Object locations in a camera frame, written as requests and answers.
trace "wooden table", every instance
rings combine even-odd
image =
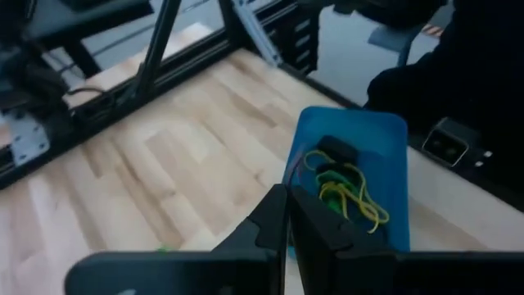
[[[193,25],[166,55],[210,31]],[[143,53],[95,75],[110,88]],[[65,98],[73,107],[86,93]],[[300,111],[334,102],[240,50],[0,192],[0,294],[59,294],[89,253],[209,250],[280,182]],[[411,148],[413,250],[522,250],[524,215]],[[301,293],[296,263],[287,293]]]

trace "chair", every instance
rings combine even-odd
[[[405,66],[408,64],[411,43],[424,25],[416,25],[408,29],[392,29],[383,25],[371,33],[368,43],[399,53],[396,65]]]

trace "floor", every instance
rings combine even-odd
[[[194,9],[187,9],[199,2],[204,3]],[[259,7],[267,2],[268,0],[257,0],[252,5]],[[160,10],[161,0],[151,0],[151,4],[156,12]],[[180,31],[196,21],[213,30],[223,25],[217,1],[183,0],[180,11],[184,13],[177,17],[174,31]],[[449,7],[445,7],[442,11],[443,13],[438,13],[434,20],[440,25],[449,21]],[[117,39],[124,38],[141,28],[152,26],[155,19],[156,14],[136,20],[85,39],[84,43],[90,52],[99,51]],[[319,67],[318,71],[311,76],[350,98],[353,102],[366,103],[366,89],[371,79],[382,70],[394,66],[397,58],[395,53],[367,43],[369,35],[377,26],[377,23],[356,13],[352,16],[341,16],[332,12],[331,8],[324,9],[321,14]],[[341,27],[346,30],[346,36],[342,38],[339,31],[333,29]],[[152,28],[97,54],[96,60],[102,68],[107,69],[146,47],[150,42],[151,34]],[[413,43],[410,62],[416,61],[425,52],[431,51],[437,43],[438,40],[433,37],[419,35]],[[57,49],[54,53],[70,63],[68,56],[62,50]],[[65,78],[72,85],[80,83],[75,73],[78,75],[78,69],[65,73]]]

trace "black chair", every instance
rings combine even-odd
[[[75,11],[60,0],[38,0],[24,38],[33,39],[47,50],[63,47],[88,78],[101,69],[82,39],[152,12],[148,0],[110,0],[84,11]]]

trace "yellow wire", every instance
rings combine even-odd
[[[319,155],[323,157],[326,161],[333,163],[335,162],[330,156],[328,156],[325,152],[319,151],[319,150],[313,150],[310,152],[307,152],[304,156],[304,166],[308,170],[314,170],[312,166],[309,165],[308,159],[313,155]],[[359,208],[359,210],[362,212],[364,217],[366,217],[368,220],[371,220],[374,222],[374,226],[372,229],[368,231],[368,233],[373,234],[379,225],[383,225],[387,223],[390,220],[389,213],[384,210],[380,205],[378,205],[369,195],[368,187],[366,184],[366,178],[364,177],[364,173],[362,171],[351,165],[350,163],[344,163],[344,166],[347,168],[352,169],[355,171],[359,177],[360,177],[360,190],[359,190],[359,196],[356,197],[347,187],[352,186],[351,183],[335,183],[333,181],[329,181],[322,185],[320,189],[320,194],[318,197],[322,199],[324,197],[324,194],[328,191],[338,193],[339,196],[341,196],[341,202],[342,202],[342,214],[346,219],[349,219],[348,213],[347,213],[347,201],[346,199],[349,198],[351,201],[355,202]]]

